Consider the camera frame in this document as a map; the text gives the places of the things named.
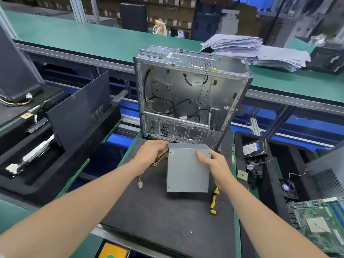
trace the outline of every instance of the hand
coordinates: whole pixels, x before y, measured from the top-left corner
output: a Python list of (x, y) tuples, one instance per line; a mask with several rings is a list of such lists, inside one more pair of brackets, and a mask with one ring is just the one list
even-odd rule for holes
[(157, 158), (158, 153), (166, 150), (168, 141), (164, 140), (147, 140), (137, 151), (133, 161), (141, 167), (142, 174)]
[(215, 151), (211, 151), (212, 158), (204, 156), (200, 151), (196, 152), (197, 158), (210, 166), (210, 172), (212, 173), (216, 186), (226, 191), (230, 179), (234, 178), (230, 168), (228, 167), (225, 157)]

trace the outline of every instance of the chair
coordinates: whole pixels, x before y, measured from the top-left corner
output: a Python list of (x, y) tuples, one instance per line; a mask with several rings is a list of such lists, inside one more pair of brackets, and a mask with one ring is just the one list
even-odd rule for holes
[(121, 3), (119, 12), (123, 29), (148, 32), (147, 7), (145, 5)]

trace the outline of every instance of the green circuit board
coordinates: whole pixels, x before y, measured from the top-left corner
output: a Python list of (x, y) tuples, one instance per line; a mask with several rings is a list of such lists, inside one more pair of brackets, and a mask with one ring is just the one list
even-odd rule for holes
[(344, 257), (344, 197), (288, 204), (292, 224), (329, 257)]

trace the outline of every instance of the screwdriver handle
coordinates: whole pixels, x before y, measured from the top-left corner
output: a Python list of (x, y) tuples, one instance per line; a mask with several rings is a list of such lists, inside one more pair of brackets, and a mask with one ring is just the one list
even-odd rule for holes
[(218, 190), (218, 188), (216, 188), (213, 192), (213, 201), (212, 201), (212, 204), (210, 205), (210, 212), (213, 214), (213, 215), (216, 215), (217, 214), (217, 210), (218, 210), (218, 206), (217, 206), (217, 203), (218, 203), (218, 197), (220, 195), (220, 192)]

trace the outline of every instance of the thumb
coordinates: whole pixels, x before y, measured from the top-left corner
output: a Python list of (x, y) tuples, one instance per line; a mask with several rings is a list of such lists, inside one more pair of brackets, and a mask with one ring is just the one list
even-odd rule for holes
[(204, 156), (200, 151), (197, 151), (197, 152), (196, 152), (196, 157), (197, 157), (202, 163), (205, 163), (205, 164), (208, 164), (208, 165), (210, 165), (211, 162), (212, 162), (212, 159), (210, 159), (209, 157)]

